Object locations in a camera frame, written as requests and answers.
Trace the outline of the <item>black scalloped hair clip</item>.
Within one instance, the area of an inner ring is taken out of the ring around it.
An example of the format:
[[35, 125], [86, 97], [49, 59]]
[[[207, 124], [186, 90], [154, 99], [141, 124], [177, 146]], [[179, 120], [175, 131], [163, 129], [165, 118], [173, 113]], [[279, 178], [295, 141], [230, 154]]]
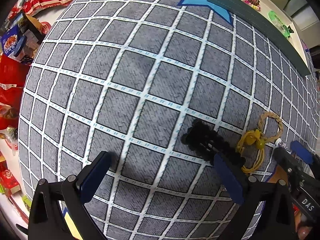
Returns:
[[181, 142], [212, 166], [215, 164], [215, 157], [221, 157], [228, 166], [238, 169], [241, 169], [246, 161], [217, 131], [199, 119], [182, 135]]

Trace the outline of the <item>orange star sticker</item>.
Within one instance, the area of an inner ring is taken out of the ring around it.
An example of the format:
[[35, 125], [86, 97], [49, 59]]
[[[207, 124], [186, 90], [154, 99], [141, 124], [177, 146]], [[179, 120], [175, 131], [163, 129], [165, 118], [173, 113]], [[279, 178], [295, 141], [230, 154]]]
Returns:
[[274, 169], [272, 175], [267, 179], [268, 183], [276, 183], [278, 180], [284, 180], [285, 183], [288, 183], [288, 176], [285, 170], [277, 165], [276, 168]]

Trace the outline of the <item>yellow star sticker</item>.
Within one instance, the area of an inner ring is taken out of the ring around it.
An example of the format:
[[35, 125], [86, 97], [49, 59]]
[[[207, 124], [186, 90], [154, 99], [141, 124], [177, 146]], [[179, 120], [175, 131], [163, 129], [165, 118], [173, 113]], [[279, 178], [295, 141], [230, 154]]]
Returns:
[[78, 240], [82, 240], [82, 237], [79, 233], [79, 231], [77, 230], [73, 220], [71, 219], [69, 213], [68, 213], [68, 209], [65, 207], [64, 210], [63, 210], [63, 217], [65, 219], [65, 222], [72, 234], [72, 236], [75, 238], [75, 239], [78, 239]]

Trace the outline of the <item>grey checked tablecloth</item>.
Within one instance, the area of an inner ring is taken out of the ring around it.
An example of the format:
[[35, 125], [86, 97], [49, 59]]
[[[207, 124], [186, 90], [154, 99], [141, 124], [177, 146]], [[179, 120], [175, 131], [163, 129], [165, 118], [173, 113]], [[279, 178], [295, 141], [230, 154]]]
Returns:
[[231, 146], [265, 111], [314, 151], [316, 79], [237, 15], [180, 0], [75, 0], [42, 42], [18, 145], [28, 197], [101, 151], [113, 160], [86, 209], [110, 239], [216, 239], [237, 211], [215, 169], [182, 144], [201, 119]]

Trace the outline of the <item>small black claw clip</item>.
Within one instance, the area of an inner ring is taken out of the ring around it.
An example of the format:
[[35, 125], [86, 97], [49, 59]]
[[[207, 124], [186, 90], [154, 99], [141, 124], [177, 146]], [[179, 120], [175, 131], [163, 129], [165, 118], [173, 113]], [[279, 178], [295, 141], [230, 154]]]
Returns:
[[293, 34], [294, 33], [294, 30], [289, 25], [287, 26], [287, 29], [288, 29], [289, 34]]

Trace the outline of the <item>green translucent bangle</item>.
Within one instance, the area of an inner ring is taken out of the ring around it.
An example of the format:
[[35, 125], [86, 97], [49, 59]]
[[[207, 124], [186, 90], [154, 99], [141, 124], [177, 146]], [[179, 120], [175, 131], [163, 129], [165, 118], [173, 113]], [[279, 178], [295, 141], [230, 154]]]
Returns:
[[282, 20], [278, 17], [278, 15], [274, 11], [268, 12], [268, 17], [273, 23], [273, 25], [286, 37], [290, 37], [290, 31], [288, 27], [282, 22]]

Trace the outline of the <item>white shallow tray box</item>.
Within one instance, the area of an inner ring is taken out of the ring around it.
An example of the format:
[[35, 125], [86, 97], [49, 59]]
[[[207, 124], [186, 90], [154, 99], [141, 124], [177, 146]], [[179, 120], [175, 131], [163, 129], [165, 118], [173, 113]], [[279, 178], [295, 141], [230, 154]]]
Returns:
[[[294, 65], [301, 76], [310, 75], [305, 49], [299, 31], [293, 20], [279, 9], [271, 0], [260, 0], [260, 11], [254, 10], [242, 0], [208, 0], [236, 14], [273, 42]], [[274, 11], [285, 26], [290, 26], [294, 33], [286, 38], [271, 22], [268, 13]]]

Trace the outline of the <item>blue snack box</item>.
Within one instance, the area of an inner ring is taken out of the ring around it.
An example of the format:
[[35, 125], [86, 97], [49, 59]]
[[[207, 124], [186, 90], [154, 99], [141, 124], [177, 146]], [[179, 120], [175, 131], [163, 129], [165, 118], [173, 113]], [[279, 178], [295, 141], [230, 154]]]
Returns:
[[22, 51], [26, 41], [27, 37], [21, 33], [19, 26], [14, 25], [1, 38], [3, 54], [15, 59]]

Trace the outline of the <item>blue star sticker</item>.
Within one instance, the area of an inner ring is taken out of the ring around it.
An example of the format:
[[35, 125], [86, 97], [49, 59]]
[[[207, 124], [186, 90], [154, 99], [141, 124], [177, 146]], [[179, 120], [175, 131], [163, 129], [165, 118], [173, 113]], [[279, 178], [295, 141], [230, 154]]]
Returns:
[[209, 2], [208, 0], [180, 0], [179, 3], [177, 4], [178, 6], [199, 6], [199, 7], [208, 7], [211, 9], [213, 12], [217, 13], [221, 18], [223, 18], [227, 23], [230, 25], [233, 24], [233, 19], [231, 16], [231, 13], [212, 3]]

